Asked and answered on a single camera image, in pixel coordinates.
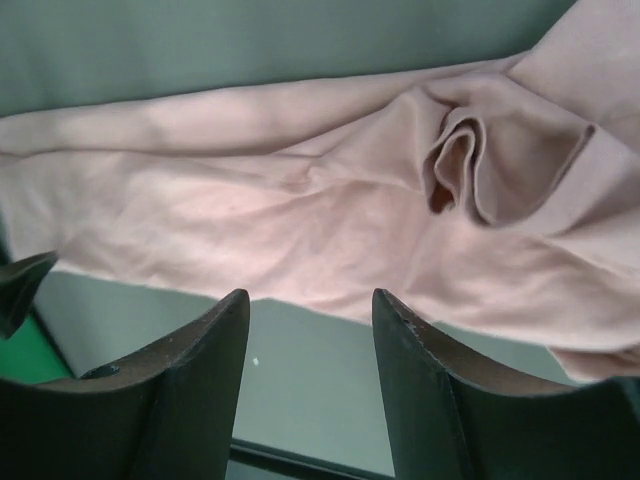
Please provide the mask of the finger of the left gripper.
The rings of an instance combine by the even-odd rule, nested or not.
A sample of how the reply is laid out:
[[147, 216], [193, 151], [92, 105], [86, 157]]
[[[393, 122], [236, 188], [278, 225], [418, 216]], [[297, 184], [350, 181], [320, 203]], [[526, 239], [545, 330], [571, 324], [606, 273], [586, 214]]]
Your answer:
[[23, 325], [40, 284], [58, 261], [45, 252], [1, 267], [1, 337], [11, 338]]

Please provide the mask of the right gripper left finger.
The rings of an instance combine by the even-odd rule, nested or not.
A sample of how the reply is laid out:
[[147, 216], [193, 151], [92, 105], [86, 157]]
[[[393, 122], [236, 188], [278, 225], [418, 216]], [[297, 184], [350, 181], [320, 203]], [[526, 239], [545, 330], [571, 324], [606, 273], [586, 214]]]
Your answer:
[[237, 289], [80, 379], [2, 380], [2, 478], [224, 478], [249, 324]]

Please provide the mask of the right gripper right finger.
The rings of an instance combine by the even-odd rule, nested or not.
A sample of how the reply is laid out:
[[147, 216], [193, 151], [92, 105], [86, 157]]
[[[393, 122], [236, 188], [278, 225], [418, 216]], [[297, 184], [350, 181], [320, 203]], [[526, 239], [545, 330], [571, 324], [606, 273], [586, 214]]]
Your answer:
[[639, 382], [585, 386], [501, 364], [386, 290], [372, 327], [399, 479], [635, 479]]

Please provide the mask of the pink t shirt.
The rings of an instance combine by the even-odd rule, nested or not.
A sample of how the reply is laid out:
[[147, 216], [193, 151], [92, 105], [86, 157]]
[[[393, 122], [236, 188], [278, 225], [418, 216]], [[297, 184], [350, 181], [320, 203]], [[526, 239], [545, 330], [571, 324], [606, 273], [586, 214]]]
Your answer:
[[61, 271], [362, 322], [385, 288], [635, 376], [639, 5], [579, 1], [500, 60], [5, 118], [1, 218]]

